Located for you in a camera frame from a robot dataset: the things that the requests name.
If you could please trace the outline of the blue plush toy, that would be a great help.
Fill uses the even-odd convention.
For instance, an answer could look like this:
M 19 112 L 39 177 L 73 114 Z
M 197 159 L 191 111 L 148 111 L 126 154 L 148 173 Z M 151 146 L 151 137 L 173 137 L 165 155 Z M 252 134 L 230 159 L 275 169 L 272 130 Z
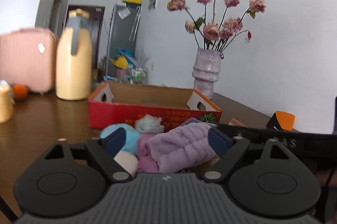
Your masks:
M 126 142 L 125 145 L 121 148 L 121 151 L 136 155 L 137 141 L 140 138 L 140 133 L 126 123 L 109 125 L 101 131 L 100 138 L 108 137 L 111 133 L 119 128 L 123 128 L 126 131 Z

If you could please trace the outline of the mauve towel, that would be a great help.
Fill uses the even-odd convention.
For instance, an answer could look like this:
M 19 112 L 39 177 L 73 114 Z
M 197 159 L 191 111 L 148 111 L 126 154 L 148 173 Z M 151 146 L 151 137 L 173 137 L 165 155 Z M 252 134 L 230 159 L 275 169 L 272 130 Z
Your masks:
M 159 173 L 157 162 L 151 155 L 149 140 L 155 135 L 142 133 L 137 141 L 138 172 L 139 173 Z

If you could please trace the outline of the red cardboard box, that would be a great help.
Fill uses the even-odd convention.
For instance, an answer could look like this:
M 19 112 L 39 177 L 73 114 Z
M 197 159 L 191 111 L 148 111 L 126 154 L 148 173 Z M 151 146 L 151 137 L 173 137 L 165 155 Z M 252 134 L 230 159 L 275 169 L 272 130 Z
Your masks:
M 87 98 L 89 126 L 103 129 L 112 124 L 134 126 L 145 115 L 161 118 L 170 131 L 190 118 L 218 124 L 222 110 L 195 89 L 170 88 L 106 81 Z

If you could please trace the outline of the orange black small box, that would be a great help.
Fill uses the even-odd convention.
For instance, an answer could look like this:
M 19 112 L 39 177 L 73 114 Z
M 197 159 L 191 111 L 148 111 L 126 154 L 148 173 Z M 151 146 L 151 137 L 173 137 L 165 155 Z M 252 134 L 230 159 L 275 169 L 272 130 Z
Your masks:
M 285 111 L 275 111 L 266 128 L 277 131 L 292 131 L 294 123 L 295 115 Z

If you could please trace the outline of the purple ceramic vase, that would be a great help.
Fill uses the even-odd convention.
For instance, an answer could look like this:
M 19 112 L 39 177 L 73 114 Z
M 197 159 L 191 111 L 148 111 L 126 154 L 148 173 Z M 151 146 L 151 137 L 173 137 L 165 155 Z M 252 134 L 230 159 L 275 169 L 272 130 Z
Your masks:
M 199 48 L 193 66 L 194 89 L 212 99 L 214 84 L 219 80 L 222 53 Z

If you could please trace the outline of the yellow thermos jug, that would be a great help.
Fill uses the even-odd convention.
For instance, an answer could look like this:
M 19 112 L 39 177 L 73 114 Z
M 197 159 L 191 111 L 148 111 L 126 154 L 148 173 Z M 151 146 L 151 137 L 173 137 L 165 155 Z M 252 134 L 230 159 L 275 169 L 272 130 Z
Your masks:
M 72 10 L 56 50 L 56 96 L 62 100 L 84 100 L 91 92 L 92 42 L 88 11 Z

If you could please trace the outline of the orange fruit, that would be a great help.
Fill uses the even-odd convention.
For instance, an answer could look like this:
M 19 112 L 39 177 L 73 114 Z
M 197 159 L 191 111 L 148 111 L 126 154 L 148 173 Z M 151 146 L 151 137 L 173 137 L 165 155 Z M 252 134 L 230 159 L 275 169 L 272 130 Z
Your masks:
M 15 101 L 23 101 L 27 99 L 29 91 L 25 85 L 15 84 L 13 85 L 12 90 Z

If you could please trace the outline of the yellow mug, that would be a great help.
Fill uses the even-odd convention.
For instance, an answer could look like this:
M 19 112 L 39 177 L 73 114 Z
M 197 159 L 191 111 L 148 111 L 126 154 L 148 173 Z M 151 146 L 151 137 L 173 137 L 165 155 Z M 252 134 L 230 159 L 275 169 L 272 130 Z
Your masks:
M 9 121 L 14 115 L 12 88 L 5 80 L 0 82 L 0 123 Z

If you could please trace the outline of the pink suitcase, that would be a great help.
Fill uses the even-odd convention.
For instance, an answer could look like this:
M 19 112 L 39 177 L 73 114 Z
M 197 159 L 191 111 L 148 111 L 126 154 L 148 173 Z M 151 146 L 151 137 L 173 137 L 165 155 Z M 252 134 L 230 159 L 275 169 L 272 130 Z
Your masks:
M 57 38 L 50 29 L 24 28 L 1 35 L 1 79 L 47 93 L 55 84 Z

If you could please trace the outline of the grey refrigerator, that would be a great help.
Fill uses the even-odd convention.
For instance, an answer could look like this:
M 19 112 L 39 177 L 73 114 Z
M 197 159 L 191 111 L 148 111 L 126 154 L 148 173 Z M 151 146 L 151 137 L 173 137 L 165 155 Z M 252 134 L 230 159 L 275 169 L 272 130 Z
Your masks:
M 140 4 L 118 3 L 114 5 L 104 70 L 106 78 L 116 77 L 116 67 L 110 59 L 116 59 L 123 52 L 134 56 L 141 10 Z

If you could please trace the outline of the dark brown door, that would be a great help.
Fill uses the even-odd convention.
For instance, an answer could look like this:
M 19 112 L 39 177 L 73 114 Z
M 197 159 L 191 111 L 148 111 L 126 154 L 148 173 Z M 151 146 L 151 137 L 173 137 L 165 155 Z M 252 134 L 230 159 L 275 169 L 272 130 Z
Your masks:
M 68 12 L 76 9 L 82 9 L 89 13 L 87 29 L 90 33 L 92 43 L 92 68 L 96 69 L 98 65 L 99 41 L 105 7 L 103 6 L 86 6 L 86 5 L 69 5 Z

